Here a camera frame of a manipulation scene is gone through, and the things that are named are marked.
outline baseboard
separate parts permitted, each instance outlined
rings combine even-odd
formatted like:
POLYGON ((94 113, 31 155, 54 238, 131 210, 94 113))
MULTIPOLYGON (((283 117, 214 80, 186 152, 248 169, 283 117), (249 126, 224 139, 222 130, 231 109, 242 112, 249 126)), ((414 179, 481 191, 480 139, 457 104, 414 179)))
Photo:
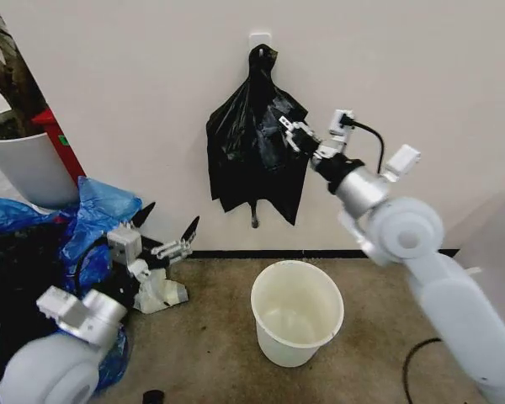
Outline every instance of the baseboard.
MULTIPOLYGON (((440 253, 453 257, 458 249, 443 249, 440 253)), ((191 258, 367 258, 361 250, 199 250, 191 258)))

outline plant pot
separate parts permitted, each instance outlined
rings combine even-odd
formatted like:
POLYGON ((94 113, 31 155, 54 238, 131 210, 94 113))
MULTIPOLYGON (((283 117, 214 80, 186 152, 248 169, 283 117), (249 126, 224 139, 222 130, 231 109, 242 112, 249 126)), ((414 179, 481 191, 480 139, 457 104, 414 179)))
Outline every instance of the plant pot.
MULTIPOLYGON (((0 124, 9 119, 11 111, 0 114, 0 124)), ((78 201, 77 185, 46 133, 0 141, 0 169, 31 204, 60 209, 78 201)))

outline white bucket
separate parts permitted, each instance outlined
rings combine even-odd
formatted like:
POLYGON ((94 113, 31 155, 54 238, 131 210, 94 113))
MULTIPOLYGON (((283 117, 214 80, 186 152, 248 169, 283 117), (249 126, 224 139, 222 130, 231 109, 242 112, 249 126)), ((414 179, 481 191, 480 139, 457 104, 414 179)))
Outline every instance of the white bucket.
POLYGON ((301 261, 268 266, 254 281, 251 306, 258 344, 279 366, 301 366, 343 324, 338 287, 321 269, 301 261))

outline black plastic bag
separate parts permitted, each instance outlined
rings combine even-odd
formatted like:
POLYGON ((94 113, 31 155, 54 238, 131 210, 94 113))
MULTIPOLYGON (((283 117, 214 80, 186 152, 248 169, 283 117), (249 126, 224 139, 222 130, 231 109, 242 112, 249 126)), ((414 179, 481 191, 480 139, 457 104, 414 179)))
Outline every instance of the black plastic bag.
POLYGON ((274 85, 276 59, 268 46, 254 48, 247 80, 206 124, 211 197, 225 212, 249 203, 253 227, 259 199, 269 200, 294 225, 305 180, 307 158, 287 144, 279 118, 304 121, 307 111, 274 85))
POLYGON ((0 379, 17 350, 56 330, 35 301, 62 282, 58 251, 65 230, 66 224, 45 223, 0 232, 0 379))

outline floor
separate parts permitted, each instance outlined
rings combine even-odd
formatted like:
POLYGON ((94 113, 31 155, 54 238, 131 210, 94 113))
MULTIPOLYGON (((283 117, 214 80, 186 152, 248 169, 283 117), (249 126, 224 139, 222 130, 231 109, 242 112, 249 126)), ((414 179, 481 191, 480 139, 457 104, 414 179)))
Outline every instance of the floor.
MULTIPOLYGON (((328 273, 344 299, 341 332, 310 362, 284 369, 260 351, 250 310, 256 276, 276 260, 187 260, 169 277, 190 301, 152 315, 136 313, 124 379, 91 404, 141 404, 165 392, 165 403, 404 403, 401 367, 408 350, 435 336, 413 301, 400 267, 366 259, 308 260, 328 273)), ((442 343, 412 361, 410 387, 419 404, 484 404, 442 343)))

